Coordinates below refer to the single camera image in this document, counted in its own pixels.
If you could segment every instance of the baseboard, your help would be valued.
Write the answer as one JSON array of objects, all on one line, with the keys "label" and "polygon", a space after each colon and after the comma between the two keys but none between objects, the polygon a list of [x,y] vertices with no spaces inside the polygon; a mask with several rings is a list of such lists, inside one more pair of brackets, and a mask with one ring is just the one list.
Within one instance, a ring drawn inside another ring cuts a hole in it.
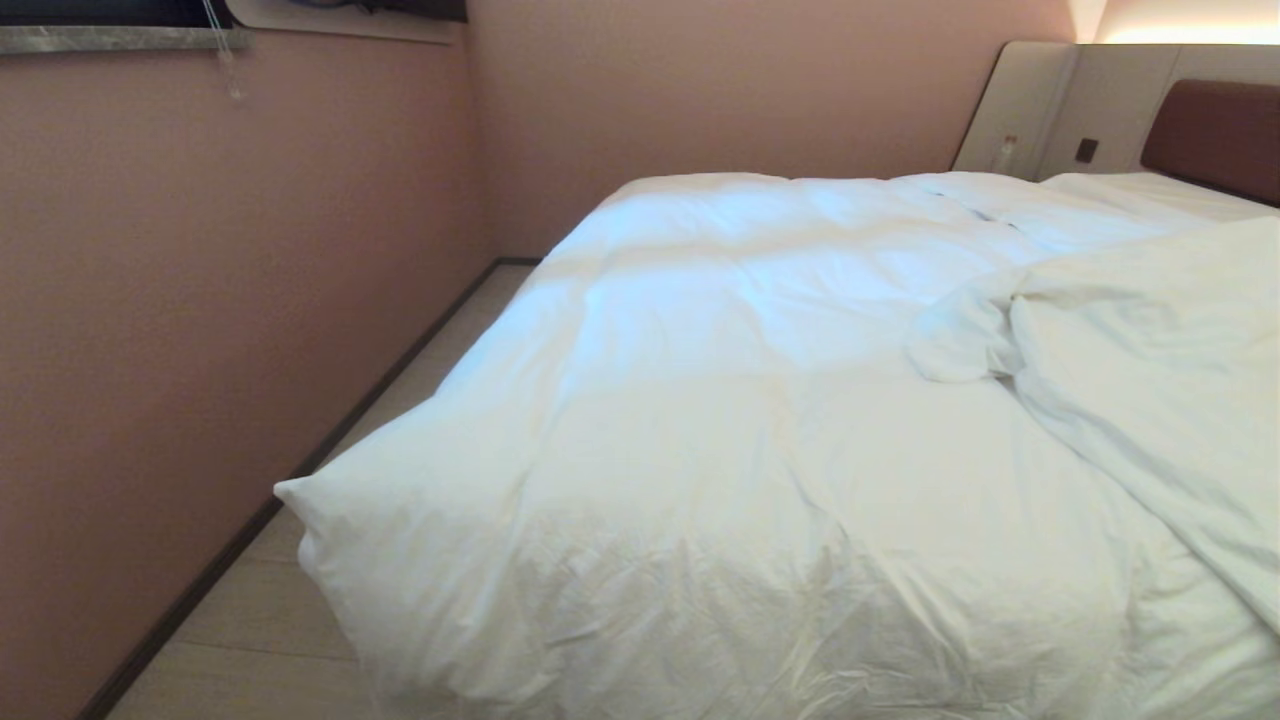
[{"label": "baseboard", "polygon": [[[396,363],[388,368],[385,373],[383,373],[383,377],[378,380],[378,383],[371,387],[360,402],[357,402],[356,406],[347,413],[342,421],[339,421],[333,430],[325,436],[324,441],[321,441],[320,445],[316,446],[316,448],[312,450],[297,468],[294,468],[289,477],[301,478],[310,475],[320,468],[320,464],[324,462],[325,457],[328,457],[329,454],[338,447],[338,443],[342,442],[342,438],[351,433],[351,430],[356,427],[356,423],[360,421],[365,413],[369,413],[369,409],[372,407],[374,404],[378,402],[378,398],[387,392],[387,388],[396,382],[396,378],[398,378],[401,373],[408,368],[410,363],[412,363],[413,359],[422,352],[426,343],[431,342],[431,338],[434,338],[436,333],[444,328],[444,324],[453,319],[453,315],[456,315],[458,310],[462,309],[462,305],[465,305],[466,301],[470,300],[477,290],[480,290],[480,286],[489,279],[489,275],[492,275],[499,265],[536,265],[538,263],[540,263],[540,260],[535,258],[499,258],[490,263],[489,266],[485,268],[484,272],[480,273],[480,275],[462,291],[462,295],[460,295],[458,299],[449,305],[444,314],[440,315],[440,319],[431,323],[431,325],[426,328],[426,332],[413,341],[413,345],[411,345],[408,350],[406,350],[399,359],[396,360]],[[209,591],[214,589],[214,585],[218,584],[218,580],[221,579],[223,574],[225,574],[236,560],[239,559],[241,553],[244,552],[244,548],[247,548],[253,539],[257,538],[257,534],[266,528],[268,523],[275,518],[280,506],[280,501],[274,496],[269,496],[266,501],[262,502],[257,511],[253,512],[253,516],[244,523],[239,532],[236,533],[236,537],[232,538],[225,547],[223,547],[221,552],[218,553],[218,557],[215,557],[212,562],[210,562],[204,571],[200,573],[195,582],[192,582],[187,589],[183,591],[182,596],[179,596],[178,600],[169,606],[169,610],[165,611],[146,637],[143,637],[142,641],[133,648],[125,661],[115,670],[115,673],[111,674],[97,693],[93,694],[93,697],[84,706],[84,710],[77,715],[77,720],[106,719],[115,705],[120,702],[120,698],[124,697],[124,693],[128,692],[129,687],[133,685],[134,680],[137,680],[138,676],[142,675],[142,671],[147,669],[151,660],[154,660],[160,650],[164,648],[165,643],[169,642],[173,634],[178,632],[178,628],[187,620],[187,616],[196,610],[200,601],[205,600]]]}]

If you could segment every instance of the brown headboard cushion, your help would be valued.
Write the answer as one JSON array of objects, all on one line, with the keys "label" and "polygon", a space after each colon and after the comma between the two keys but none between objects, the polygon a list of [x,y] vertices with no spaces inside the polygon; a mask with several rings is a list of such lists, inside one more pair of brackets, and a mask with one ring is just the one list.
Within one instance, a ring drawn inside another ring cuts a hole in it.
[{"label": "brown headboard cushion", "polygon": [[1280,205],[1280,86],[1179,81],[1156,115],[1142,164]]}]

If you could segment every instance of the window sill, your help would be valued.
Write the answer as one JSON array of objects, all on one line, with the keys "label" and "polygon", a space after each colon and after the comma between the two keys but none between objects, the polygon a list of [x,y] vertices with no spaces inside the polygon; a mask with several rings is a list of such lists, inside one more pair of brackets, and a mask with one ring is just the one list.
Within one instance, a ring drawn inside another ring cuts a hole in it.
[{"label": "window sill", "polygon": [[[232,29],[227,42],[233,49],[244,49],[252,45],[253,35]],[[0,27],[0,55],[216,49],[218,32],[198,27]]]}]

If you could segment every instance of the light switch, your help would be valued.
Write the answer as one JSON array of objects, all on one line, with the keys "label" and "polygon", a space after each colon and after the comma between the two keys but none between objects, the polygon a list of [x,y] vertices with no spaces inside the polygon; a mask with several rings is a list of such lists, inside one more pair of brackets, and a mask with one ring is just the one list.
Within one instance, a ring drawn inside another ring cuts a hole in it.
[{"label": "light switch", "polygon": [[1080,141],[1079,150],[1075,151],[1075,161],[1088,165],[1093,161],[1093,154],[1098,151],[1098,141],[1085,137]]}]

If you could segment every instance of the window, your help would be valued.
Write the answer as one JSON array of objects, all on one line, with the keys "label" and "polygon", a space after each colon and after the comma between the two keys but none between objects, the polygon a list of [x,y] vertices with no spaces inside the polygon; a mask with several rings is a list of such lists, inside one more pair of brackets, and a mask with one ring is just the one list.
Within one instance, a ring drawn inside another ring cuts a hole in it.
[{"label": "window", "polygon": [[[223,27],[224,0],[209,0]],[[0,26],[209,27],[205,0],[0,0]]]}]

